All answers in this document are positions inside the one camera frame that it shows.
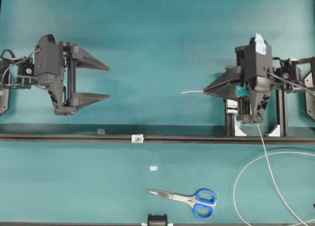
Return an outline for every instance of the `screw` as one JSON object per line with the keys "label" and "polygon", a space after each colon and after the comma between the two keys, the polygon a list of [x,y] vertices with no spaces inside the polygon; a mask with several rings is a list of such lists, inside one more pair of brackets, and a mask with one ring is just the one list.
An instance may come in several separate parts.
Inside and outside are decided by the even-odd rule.
{"label": "screw", "polygon": [[25,70],[25,72],[26,72],[27,74],[31,74],[31,73],[32,73],[31,68],[27,68],[27,69]]}
{"label": "screw", "polygon": [[288,78],[289,78],[289,74],[288,74],[287,72],[284,72],[284,73],[282,74],[282,77],[283,77],[284,79],[288,79]]}

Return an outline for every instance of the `teal mat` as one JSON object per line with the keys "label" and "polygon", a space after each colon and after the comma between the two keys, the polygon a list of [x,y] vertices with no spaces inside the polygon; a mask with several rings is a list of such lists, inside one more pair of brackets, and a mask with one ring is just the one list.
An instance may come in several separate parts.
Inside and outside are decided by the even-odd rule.
{"label": "teal mat", "polygon": [[[236,63],[234,47],[248,44],[256,32],[273,46],[274,56],[313,56],[314,9],[314,0],[2,0],[0,49],[27,55],[47,33],[77,42],[111,67],[110,72],[79,69],[78,91],[111,97],[61,117],[54,115],[46,92],[13,91],[0,122],[9,129],[15,123],[24,129],[27,124],[95,130],[97,125],[203,131],[222,126],[222,99],[180,92],[203,89],[219,77],[225,65]],[[288,102],[292,128],[314,126],[303,94],[289,95]],[[275,123],[274,97],[265,119],[265,128]],[[232,185],[262,146],[2,143],[0,153],[1,221],[138,223],[148,213],[167,213],[173,223],[204,223],[188,205],[145,189],[193,194],[209,188],[218,206],[207,223],[240,223]],[[303,219],[315,218],[312,158],[271,161],[292,208]],[[277,196],[265,161],[245,173],[237,201],[249,222],[296,222]]]}
{"label": "teal mat", "polygon": [[[232,187],[243,166],[263,155],[261,145],[3,143],[0,152],[1,221],[84,223],[139,223],[148,213],[167,213],[171,223],[241,223]],[[270,161],[293,210],[315,218],[314,158]],[[180,194],[211,189],[218,195],[215,215],[200,220],[188,205],[146,188]],[[264,159],[244,172],[236,199],[249,222],[296,222],[277,196]]]}

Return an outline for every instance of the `wire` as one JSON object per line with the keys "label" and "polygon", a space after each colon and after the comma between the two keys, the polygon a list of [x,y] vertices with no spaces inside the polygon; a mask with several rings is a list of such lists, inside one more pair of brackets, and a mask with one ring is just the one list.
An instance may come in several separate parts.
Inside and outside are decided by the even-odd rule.
{"label": "wire", "polygon": [[264,148],[264,152],[265,152],[265,157],[266,157],[266,160],[267,160],[267,164],[268,164],[268,168],[269,168],[269,172],[270,172],[270,176],[272,178],[272,181],[277,189],[277,192],[281,198],[281,200],[284,202],[285,206],[289,209],[289,211],[291,211],[291,213],[302,223],[304,224],[305,226],[308,226],[292,209],[291,207],[289,206],[289,204],[287,203],[287,201],[285,200],[284,196],[282,195],[279,187],[278,187],[278,184],[276,183],[276,180],[275,180],[275,177],[274,177],[274,174],[272,172],[272,169],[271,169],[271,165],[270,165],[270,162],[269,162],[269,159],[268,159],[268,155],[267,155],[267,149],[266,149],[266,146],[265,146],[265,143],[264,143],[264,139],[262,138],[262,134],[261,134],[261,131],[260,131],[260,128],[259,128],[259,125],[257,125],[257,128],[258,128],[258,131],[259,131],[259,135],[260,135],[260,139],[261,139],[261,142],[262,142],[262,146]]}
{"label": "wire", "polygon": [[279,79],[280,81],[283,81],[283,82],[285,82],[285,83],[287,83],[287,84],[290,84],[290,85],[292,85],[292,86],[299,87],[299,88],[301,88],[301,89],[303,89],[303,90],[305,90],[305,91],[311,93],[312,95],[315,95],[315,92],[314,92],[314,91],[312,91],[311,89],[309,89],[309,88],[307,88],[307,87],[305,87],[305,86],[302,86],[302,85],[297,84],[297,83],[295,83],[295,82],[291,82],[291,81],[285,80],[284,78],[279,77],[279,76],[277,76],[277,75],[275,75],[275,74],[273,74],[273,73],[270,73],[270,72],[268,72],[268,74],[271,75],[271,76],[273,76],[273,77],[275,77],[275,78],[277,78],[277,79]]}
{"label": "wire", "polygon": [[4,58],[4,57],[3,57],[6,52],[8,52],[8,53],[10,54],[10,56],[11,56],[12,59],[15,58],[15,54],[14,54],[14,52],[13,52],[12,50],[10,50],[10,49],[5,49],[5,50],[2,51],[2,53],[1,53],[1,55],[0,55],[0,58],[1,58],[1,59],[7,59],[7,58]]}
{"label": "wire", "polygon": [[4,77],[5,77],[6,73],[10,70],[10,68],[12,68],[12,67],[14,67],[14,66],[16,66],[16,65],[18,65],[18,64],[21,64],[21,63],[25,62],[25,61],[28,60],[33,54],[35,54],[35,53],[37,53],[37,52],[39,52],[39,49],[32,51],[32,52],[29,54],[29,56],[23,58],[22,60],[20,60],[20,61],[18,61],[18,62],[15,62],[15,63],[13,63],[13,64],[10,64],[9,67],[3,72],[3,75],[2,75],[2,78],[1,78],[1,84],[0,84],[0,96],[3,95],[3,82],[4,82]]}
{"label": "wire", "polygon": [[181,94],[186,94],[186,93],[196,93],[196,92],[203,92],[202,90],[192,90],[192,91],[185,91],[181,92]]}
{"label": "wire", "polygon": [[[311,153],[307,153],[307,152],[296,152],[296,151],[280,151],[280,152],[273,152],[273,153],[268,153],[267,156],[272,156],[272,155],[280,155],[280,154],[297,154],[297,155],[307,155],[307,156],[314,156],[315,157],[315,154],[311,154]],[[237,215],[240,217],[240,219],[245,223],[247,224],[248,226],[253,226],[251,225],[250,223],[248,223],[243,217],[242,215],[240,214],[238,208],[237,208],[237,205],[236,205],[236,200],[235,200],[235,193],[236,193],[236,187],[237,187],[237,184],[238,184],[238,181],[240,179],[240,177],[242,176],[243,172],[250,166],[252,165],[253,163],[257,162],[258,160],[262,159],[262,158],[266,158],[265,155],[263,156],[260,156],[258,158],[256,158],[255,160],[249,162],[248,164],[246,164],[244,166],[244,168],[241,170],[241,172],[238,174],[236,180],[235,180],[235,183],[234,183],[234,187],[233,187],[233,204],[234,204],[234,208],[235,208],[235,211],[237,213]],[[305,223],[309,223],[309,222],[313,222],[315,221],[315,219],[312,219],[312,220],[307,220],[305,221]],[[299,226],[299,225],[302,225],[302,223],[298,223],[298,224],[294,224],[294,225],[289,225],[289,226]]]}

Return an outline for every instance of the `black mounting bracket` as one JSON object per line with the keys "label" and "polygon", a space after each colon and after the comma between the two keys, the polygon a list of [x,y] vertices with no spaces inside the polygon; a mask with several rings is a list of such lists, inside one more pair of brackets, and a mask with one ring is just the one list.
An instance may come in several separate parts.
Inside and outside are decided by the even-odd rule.
{"label": "black mounting bracket", "polygon": [[167,214],[165,215],[151,215],[148,214],[147,226],[167,226]]}

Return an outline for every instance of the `small white label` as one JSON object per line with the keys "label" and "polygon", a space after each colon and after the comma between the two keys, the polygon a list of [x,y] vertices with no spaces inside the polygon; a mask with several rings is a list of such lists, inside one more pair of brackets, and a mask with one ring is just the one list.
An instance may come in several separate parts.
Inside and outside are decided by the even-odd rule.
{"label": "small white label", "polygon": [[105,134],[105,129],[97,129],[97,134],[104,135]]}
{"label": "small white label", "polygon": [[265,44],[264,38],[262,38],[262,36],[258,33],[256,33],[255,42],[256,42],[256,52],[260,53],[261,55],[266,55],[267,46]]}
{"label": "small white label", "polygon": [[157,171],[158,167],[157,166],[150,166],[150,171]]}

